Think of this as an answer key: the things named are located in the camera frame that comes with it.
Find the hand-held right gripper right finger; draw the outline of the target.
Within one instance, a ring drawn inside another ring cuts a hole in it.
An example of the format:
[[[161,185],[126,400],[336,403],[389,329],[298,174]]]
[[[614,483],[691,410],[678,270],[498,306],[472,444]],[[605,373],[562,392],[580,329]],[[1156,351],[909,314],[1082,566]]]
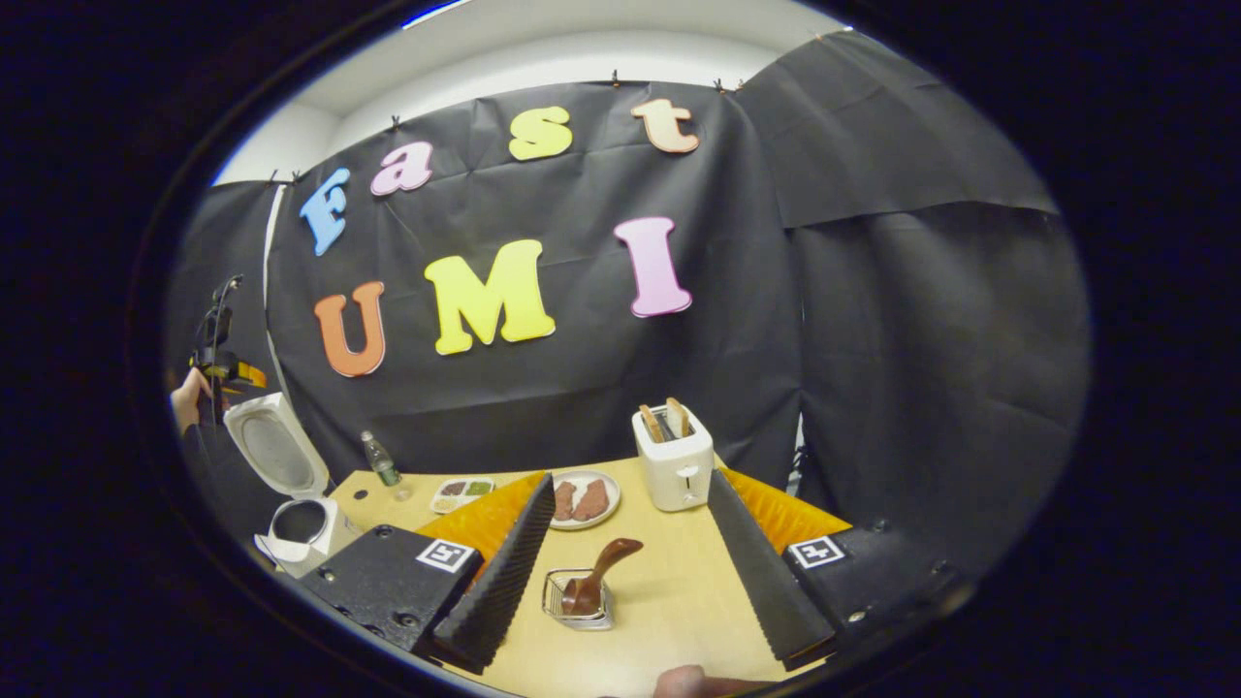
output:
[[[894,527],[849,525],[735,469],[711,473],[709,510],[787,669],[894,645],[970,599],[970,578]]]

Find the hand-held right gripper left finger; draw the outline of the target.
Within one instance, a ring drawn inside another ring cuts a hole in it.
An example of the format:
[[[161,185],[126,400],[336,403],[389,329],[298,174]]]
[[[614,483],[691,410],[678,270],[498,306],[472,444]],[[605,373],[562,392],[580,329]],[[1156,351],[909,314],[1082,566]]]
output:
[[[482,673],[522,602],[553,489],[535,472],[416,532],[379,524],[299,582],[388,645]]]

